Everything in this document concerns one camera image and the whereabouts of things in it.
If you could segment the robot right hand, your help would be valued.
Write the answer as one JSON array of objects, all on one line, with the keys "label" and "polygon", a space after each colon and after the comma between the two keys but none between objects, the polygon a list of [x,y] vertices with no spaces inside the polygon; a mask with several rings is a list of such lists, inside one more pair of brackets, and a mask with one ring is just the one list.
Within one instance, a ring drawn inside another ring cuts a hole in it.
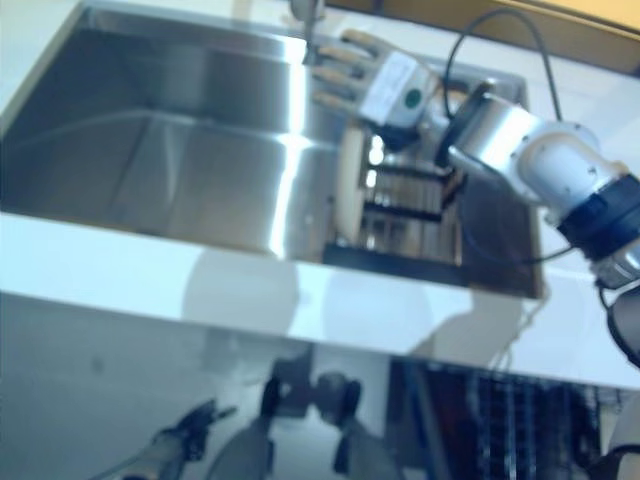
[{"label": "robot right hand", "polygon": [[416,127],[437,89],[428,65],[386,40],[348,29],[334,45],[317,49],[312,75],[321,87],[313,99],[375,126]]}]

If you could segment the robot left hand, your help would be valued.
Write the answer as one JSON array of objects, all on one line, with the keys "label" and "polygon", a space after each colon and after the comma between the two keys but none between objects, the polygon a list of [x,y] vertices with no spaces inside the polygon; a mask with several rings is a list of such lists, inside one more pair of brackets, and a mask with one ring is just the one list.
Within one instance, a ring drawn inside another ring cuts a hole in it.
[{"label": "robot left hand", "polygon": [[185,414],[175,425],[163,430],[177,438],[188,461],[200,460],[205,452],[210,428],[237,411],[235,406],[219,407],[216,399],[207,400]]}]

